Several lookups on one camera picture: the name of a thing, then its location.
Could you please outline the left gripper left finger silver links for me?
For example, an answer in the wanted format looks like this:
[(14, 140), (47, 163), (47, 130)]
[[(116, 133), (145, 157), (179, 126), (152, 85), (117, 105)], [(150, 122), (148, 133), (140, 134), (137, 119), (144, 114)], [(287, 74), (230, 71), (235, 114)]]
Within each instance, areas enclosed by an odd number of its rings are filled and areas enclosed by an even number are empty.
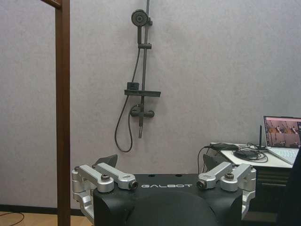
[(94, 219), (93, 191), (110, 193), (115, 186), (133, 191), (138, 182), (133, 174), (115, 168), (118, 156), (100, 158), (92, 166), (76, 166), (71, 173), (73, 199), (79, 203), (80, 210), (88, 219)]

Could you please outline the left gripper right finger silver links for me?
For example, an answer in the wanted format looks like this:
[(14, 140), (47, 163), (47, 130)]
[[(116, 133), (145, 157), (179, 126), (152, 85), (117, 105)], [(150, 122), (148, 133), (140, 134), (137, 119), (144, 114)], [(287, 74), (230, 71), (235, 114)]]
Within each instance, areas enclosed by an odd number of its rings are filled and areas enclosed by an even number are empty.
[(248, 164), (240, 164), (235, 167), (229, 162), (222, 162), (207, 173), (198, 175), (197, 186), (200, 189), (213, 189), (220, 182), (221, 189), (234, 193), (242, 190), (242, 214), (249, 210), (250, 201), (256, 193), (256, 169)]

